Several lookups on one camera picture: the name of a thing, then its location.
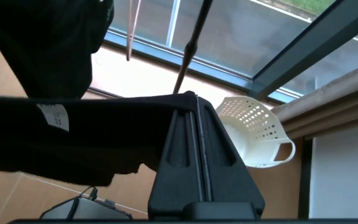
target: laundry basket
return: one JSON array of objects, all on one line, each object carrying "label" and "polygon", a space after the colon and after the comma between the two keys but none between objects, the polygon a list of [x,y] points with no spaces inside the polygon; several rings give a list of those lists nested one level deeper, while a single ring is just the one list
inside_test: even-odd
[{"label": "laundry basket", "polygon": [[[288,162],[295,155],[295,145],[285,134],[277,117],[261,102],[246,96],[226,97],[216,112],[244,164],[268,168]],[[290,143],[290,156],[275,161],[281,144]]]}]

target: basket handle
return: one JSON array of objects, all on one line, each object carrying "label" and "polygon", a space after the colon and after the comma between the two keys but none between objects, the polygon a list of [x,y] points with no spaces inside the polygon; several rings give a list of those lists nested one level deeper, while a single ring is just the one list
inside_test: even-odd
[{"label": "basket handle", "polygon": [[[274,155],[272,156],[272,163],[274,163],[275,166],[279,165],[279,164],[284,164],[284,163],[290,161],[294,157],[295,152],[296,152],[296,148],[295,148],[295,143],[291,139],[289,139],[289,138],[281,138],[281,139],[273,139],[271,141],[274,141],[274,142],[277,143],[277,148],[275,150]],[[291,143],[291,146],[292,146],[291,154],[288,156],[288,158],[286,158],[283,161],[274,161],[274,159],[277,157],[277,154],[278,154],[278,152],[280,150],[281,144],[284,144],[284,143]]]}]

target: black garment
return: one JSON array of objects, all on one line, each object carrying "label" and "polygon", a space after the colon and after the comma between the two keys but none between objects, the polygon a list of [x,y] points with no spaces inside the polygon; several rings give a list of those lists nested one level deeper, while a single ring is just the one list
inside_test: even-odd
[{"label": "black garment", "polygon": [[112,0],[0,0],[0,51],[28,97],[80,98]]},{"label": "black garment", "polygon": [[[49,125],[37,104],[63,105],[69,131]],[[173,112],[196,109],[193,92],[116,100],[0,97],[0,170],[109,185],[114,174],[137,172],[142,163],[157,170]]]}]

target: black pole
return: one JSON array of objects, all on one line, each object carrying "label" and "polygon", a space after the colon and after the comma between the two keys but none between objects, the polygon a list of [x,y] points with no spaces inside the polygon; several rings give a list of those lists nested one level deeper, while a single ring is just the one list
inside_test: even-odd
[{"label": "black pole", "polygon": [[206,16],[208,15],[209,9],[212,5],[212,0],[204,0],[203,5],[201,6],[200,13],[198,14],[197,22],[195,28],[193,30],[193,35],[190,38],[190,41],[186,44],[185,53],[183,55],[183,62],[181,64],[179,75],[177,78],[177,82],[175,84],[175,88],[173,89],[173,93],[176,94],[179,92],[181,83],[185,77],[187,68],[193,58],[194,54],[197,51],[197,41],[200,37],[201,30],[203,29]]}]

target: curtain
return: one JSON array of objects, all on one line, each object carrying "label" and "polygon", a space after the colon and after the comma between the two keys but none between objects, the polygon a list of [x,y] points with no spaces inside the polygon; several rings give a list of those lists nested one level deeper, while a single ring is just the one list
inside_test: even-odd
[{"label": "curtain", "polygon": [[272,112],[290,138],[309,139],[357,127],[358,69]]}]

